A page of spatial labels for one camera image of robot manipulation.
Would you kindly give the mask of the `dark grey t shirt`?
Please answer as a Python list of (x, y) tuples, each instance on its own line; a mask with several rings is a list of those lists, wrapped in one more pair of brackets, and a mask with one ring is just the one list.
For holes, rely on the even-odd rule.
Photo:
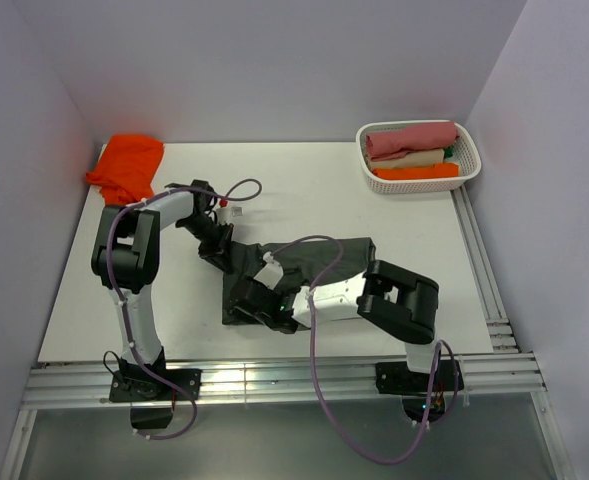
[(263, 255), (271, 252), (282, 265), (284, 276), (274, 291), (299, 294), (320, 277), (322, 285), (348, 280), (364, 272), (375, 259), (376, 247), (369, 237), (341, 239), (343, 247), (340, 262), (328, 273), (323, 270), (330, 266), (338, 254), (338, 244), (330, 240), (311, 240), (290, 247), (279, 244), (232, 243), (234, 271), (223, 274), (222, 324), (225, 326), (260, 325), (237, 323), (230, 317), (230, 292), (240, 279), (253, 279), (264, 265)]

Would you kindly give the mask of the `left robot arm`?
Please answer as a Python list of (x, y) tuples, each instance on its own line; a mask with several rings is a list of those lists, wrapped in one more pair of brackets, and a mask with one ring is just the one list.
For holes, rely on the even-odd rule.
[(122, 353), (106, 354), (117, 363), (111, 371), (112, 394), (121, 400), (198, 398), (200, 372), (171, 378), (156, 331), (151, 293), (160, 267), (160, 236), (169, 226), (183, 228), (199, 242), (202, 260), (232, 272), (233, 226), (219, 219), (219, 210), (238, 188), (220, 195), (204, 180), (173, 183), (149, 199), (103, 209), (91, 270), (109, 290), (118, 312)]

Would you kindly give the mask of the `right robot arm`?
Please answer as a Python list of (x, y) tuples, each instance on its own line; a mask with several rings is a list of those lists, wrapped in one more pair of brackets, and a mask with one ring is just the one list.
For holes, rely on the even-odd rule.
[(286, 289), (281, 286), (284, 280), (280, 264), (267, 263), (256, 275), (236, 282), (224, 312), (239, 322), (284, 334), (363, 319), (405, 346), (404, 361), (375, 365), (379, 393), (418, 396), (433, 385), (438, 393), (464, 389), (459, 361), (440, 358), (445, 346), (437, 340), (439, 286), (434, 280), (381, 260), (330, 284)]

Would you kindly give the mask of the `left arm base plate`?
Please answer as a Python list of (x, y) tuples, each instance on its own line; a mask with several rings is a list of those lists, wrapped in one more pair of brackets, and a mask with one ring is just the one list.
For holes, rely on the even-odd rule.
[[(181, 387), (190, 398), (197, 400), (200, 391), (200, 369), (170, 369), (159, 374)], [(130, 406), (131, 426), (139, 430), (164, 430), (174, 416), (178, 400), (185, 400), (170, 386), (150, 377), (137, 365), (126, 364), (113, 376), (109, 402)]]

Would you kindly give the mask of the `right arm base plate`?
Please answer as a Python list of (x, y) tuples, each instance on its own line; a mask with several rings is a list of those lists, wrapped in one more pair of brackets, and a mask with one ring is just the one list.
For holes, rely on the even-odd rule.
[[(420, 423), (427, 406), (429, 374), (410, 371), (405, 361), (376, 363), (375, 374), (378, 393), (400, 396), (406, 416), (411, 421)], [(460, 394), (464, 388), (459, 362), (440, 360), (434, 376), (429, 424), (438, 422), (446, 415), (456, 397), (454, 392)]]

